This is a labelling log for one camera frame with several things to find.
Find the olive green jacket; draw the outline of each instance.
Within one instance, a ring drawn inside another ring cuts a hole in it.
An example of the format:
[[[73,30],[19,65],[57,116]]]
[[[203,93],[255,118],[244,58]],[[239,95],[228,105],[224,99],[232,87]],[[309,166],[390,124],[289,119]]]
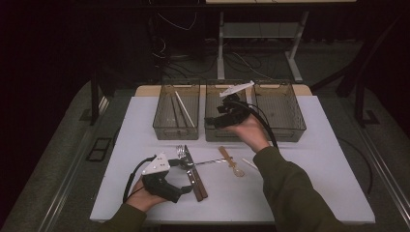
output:
[[[313,189],[308,174],[295,163],[286,161],[279,150],[267,147],[253,158],[263,178],[263,192],[275,217],[279,232],[346,231],[320,194]],[[106,221],[101,232],[140,231],[146,215],[123,204]]]

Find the person's left hand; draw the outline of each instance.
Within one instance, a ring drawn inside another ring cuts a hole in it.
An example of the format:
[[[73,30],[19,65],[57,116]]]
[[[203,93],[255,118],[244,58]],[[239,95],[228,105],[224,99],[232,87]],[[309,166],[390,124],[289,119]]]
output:
[[[126,201],[126,204],[135,207],[142,212],[148,212],[152,207],[162,202],[165,202],[160,196],[153,195],[145,189],[142,183],[142,176],[132,188],[132,193]]]

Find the white table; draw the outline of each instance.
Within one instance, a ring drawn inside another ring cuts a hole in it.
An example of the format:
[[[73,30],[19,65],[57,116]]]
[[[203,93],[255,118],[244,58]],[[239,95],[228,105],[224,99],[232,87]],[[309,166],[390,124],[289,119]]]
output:
[[[374,223],[374,213],[318,98],[297,98],[307,130],[298,143],[280,142],[281,153],[304,168],[339,220],[352,224]],[[142,160],[160,152],[165,152],[169,159],[176,159],[175,146],[187,144],[195,162],[220,159],[218,147],[224,145],[246,175],[234,176],[226,162],[200,165],[197,169],[209,197],[197,202],[191,192],[182,195],[176,204],[157,205],[148,213],[148,223],[273,223],[275,220],[262,192],[262,178],[257,170],[241,161],[252,159],[250,148],[241,142],[206,142],[203,120],[200,120],[198,140],[158,141],[152,127],[157,103],[158,96],[132,98],[90,219],[104,221],[115,214],[122,203],[129,175]],[[201,96],[200,118],[204,116],[204,106],[205,99]],[[187,175],[178,167],[171,167],[166,180],[178,188],[189,184]]]

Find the hand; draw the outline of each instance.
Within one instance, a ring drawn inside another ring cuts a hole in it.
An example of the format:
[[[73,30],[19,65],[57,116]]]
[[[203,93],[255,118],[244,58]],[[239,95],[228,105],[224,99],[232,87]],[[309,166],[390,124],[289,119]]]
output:
[[[144,184],[142,183],[142,177],[139,177],[139,180],[132,188],[132,193],[127,199],[126,204],[129,204],[136,209],[146,213],[155,205],[165,201],[166,199],[163,199],[162,197],[157,195],[153,195],[149,191],[147,191],[144,187]]]
[[[248,144],[255,153],[271,146],[265,136],[261,124],[253,115],[249,115],[241,124],[226,127],[224,130],[234,132],[242,139],[242,141]]]

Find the fork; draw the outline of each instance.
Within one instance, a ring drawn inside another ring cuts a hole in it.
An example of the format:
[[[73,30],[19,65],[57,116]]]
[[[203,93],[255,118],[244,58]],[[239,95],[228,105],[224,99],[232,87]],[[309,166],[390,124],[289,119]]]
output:
[[[190,169],[191,167],[193,167],[193,163],[189,162],[187,156],[185,155],[185,147],[183,145],[177,146],[177,154],[178,159],[180,160],[180,165],[184,169]]]

